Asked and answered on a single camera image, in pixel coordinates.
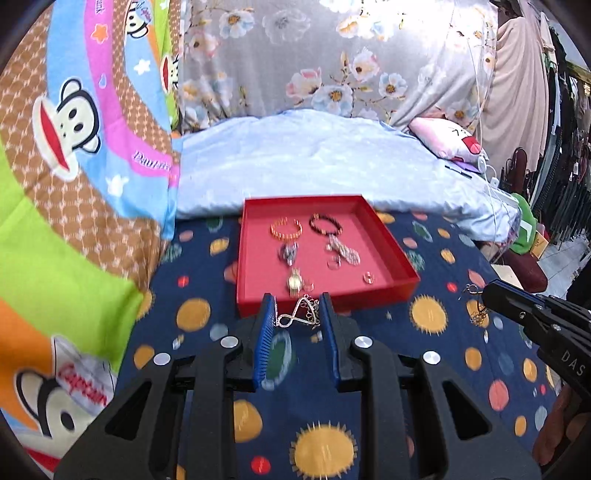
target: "red tray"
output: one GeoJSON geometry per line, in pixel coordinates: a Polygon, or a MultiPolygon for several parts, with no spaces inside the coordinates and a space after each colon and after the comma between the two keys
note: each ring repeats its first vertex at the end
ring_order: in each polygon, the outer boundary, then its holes
{"type": "MultiPolygon", "coordinates": [[[[326,230],[334,229],[323,220],[317,224],[326,230]]],[[[291,232],[294,227],[292,224],[278,229],[291,232]]],[[[279,313],[291,313],[297,301],[287,289],[291,268],[300,269],[304,281],[314,283],[309,295],[317,299],[321,293],[330,293],[335,310],[340,312],[407,301],[420,281],[398,242],[362,196],[246,200],[236,289],[240,315],[257,313],[265,293],[277,298],[279,313]],[[327,262],[335,253],[326,251],[327,237],[310,229],[313,213],[329,215],[343,226],[339,240],[357,250],[359,265],[342,260],[340,269],[328,268],[327,262]],[[295,218],[303,227],[296,240],[299,249],[293,267],[279,259],[282,243],[269,231],[271,224],[283,217],[290,222],[295,218]],[[374,277],[371,285],[363,280],[366,272],[374,277]]]]}

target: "silver screw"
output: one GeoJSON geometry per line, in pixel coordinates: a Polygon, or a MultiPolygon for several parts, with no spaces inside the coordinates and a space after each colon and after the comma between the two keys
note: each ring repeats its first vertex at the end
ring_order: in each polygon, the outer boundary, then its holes
{"type": "Polygon", "coordinates": [[[423,353],[423,360],[430,365],[437,365],[441,361],[441,355],[431,350],[423,353]]]}
{"type": "Polygon", "coordinates": [[[168,362],[170,362],[170,355],[167,354],[166,352],[161,352],[154,357],[154,363],[156,365],[162,366],[162,365],[166,365],[168,362]]]}
{"type": "Polygon", "coordinates": [[[224,348],[234,348],[238,345],[238,339],[233,336],[224,337],[220,340],[220,345],[224,348]]]}
{"type": "Polygon", "coordinates": [[[366,336],[359,336],[357,337],[355,340],[355,345],[357,345],[359,348],[369,348],[374,344],[374,341],[366,336]]]}

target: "black beaded bracelet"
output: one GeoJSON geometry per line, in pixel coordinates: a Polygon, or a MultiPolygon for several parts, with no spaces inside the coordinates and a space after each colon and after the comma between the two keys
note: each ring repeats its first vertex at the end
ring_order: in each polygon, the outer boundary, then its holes
{"type": "Polygon", "coordinates": [[[343,227],[341,226],[341,224],[339,222],[337,222],[334,218],[329,217],[328,215],[322,215],[320,213],[315,213],[314,215],[312,215],[310,217],[310,228],[312,228],[312,230],[316,233],[319,233],[320,235],[324,235],[324,236],[329,236],[329,235],[334,235],[334,236],[339,236],[340,234],[343,233],[343,227]],[[322,230],[322,228],[318,228],[314,222],[316,220],[326,220],[327,222],[332,223],[335,227],[336,227],[336,232],[327,232],[326,230],[322,230]]]}

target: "pink pillow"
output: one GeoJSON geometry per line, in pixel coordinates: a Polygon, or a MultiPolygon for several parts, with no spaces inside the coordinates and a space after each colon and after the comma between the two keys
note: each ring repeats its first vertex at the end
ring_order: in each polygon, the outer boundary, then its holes
{"type": "Polygon", "coordinates": [[[478,165],[486,153],[478,140],[458,124],[444,118],[417,117],[409,126],[423,144],[439,158],[478,165]]]}

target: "orange star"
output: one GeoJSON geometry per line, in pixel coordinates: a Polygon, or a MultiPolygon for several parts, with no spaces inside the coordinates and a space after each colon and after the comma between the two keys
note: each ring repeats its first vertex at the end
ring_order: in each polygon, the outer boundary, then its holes
{"type": "Polygon", "coordinates": [[[90,37],[96,40],[99,45],[101,45],[107,38],[109,38],[107,26],[103,23],[97,23],[95,25],[95,30],[91,33],[90,37]]]}

